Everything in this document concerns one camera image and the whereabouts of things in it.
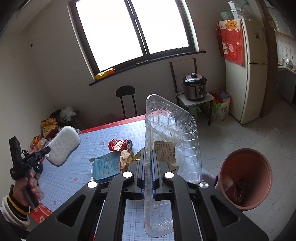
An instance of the barcode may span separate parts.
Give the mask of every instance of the barcode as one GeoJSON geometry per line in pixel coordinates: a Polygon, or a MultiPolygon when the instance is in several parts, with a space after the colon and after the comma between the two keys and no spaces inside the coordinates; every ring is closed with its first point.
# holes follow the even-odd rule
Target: barcode
{"type": "Polygon", "coordinates": [[[99,177],[106,175],[106,172],[100,172],[99,177]]]}

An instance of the refrigerator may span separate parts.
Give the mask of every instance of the refrigerator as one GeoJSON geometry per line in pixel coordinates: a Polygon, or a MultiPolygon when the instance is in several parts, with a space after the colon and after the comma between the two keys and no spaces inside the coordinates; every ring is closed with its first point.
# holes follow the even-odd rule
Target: refrigerator
{"type": "Polygon", "coordinates": [[[226,92],[230,113],[241,123],[259,117],[267,79],[267,44],[258,22],[241,19],[244,41],[243,66],[225,60],[226,92]]]}

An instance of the soda can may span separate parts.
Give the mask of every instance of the soda can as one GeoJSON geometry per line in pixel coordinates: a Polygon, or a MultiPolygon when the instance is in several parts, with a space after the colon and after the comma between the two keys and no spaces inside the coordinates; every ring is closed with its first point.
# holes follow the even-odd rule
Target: soda can
{"type": "Polygon", "coordinates": [[[109,142],[109,150],[110,151],[123,151],[123,150],[127,150],[127,149],[132,149],[133,147],[133,143],[131,140],[120,140],[120,139],[112,139],[109,142]]]}

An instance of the white tile wall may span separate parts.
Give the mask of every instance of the white tile wall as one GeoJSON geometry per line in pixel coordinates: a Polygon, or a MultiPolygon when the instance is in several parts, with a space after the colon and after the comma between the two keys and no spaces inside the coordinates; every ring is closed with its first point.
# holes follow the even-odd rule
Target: white tile wall
{"type": "Polygon", "coordinates": [[[278,59],[287,60],[286,54],[289,54],[293,64],[296,65],[296,40],[276,33],[276,45],[278,50],[278,59]]]}

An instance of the gray sponge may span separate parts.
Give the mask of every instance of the gray sponge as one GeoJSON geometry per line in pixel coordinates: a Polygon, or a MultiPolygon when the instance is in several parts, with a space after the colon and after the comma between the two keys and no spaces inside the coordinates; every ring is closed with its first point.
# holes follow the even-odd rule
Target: gray sponge
{"type": "Polygon", "coordinates": [[[46,155],[47,160],[56,167],[62,166],[80,144],[77,129],[71,126],[63,127],[59,133],[48,143],[50,153],[46,155]]]}

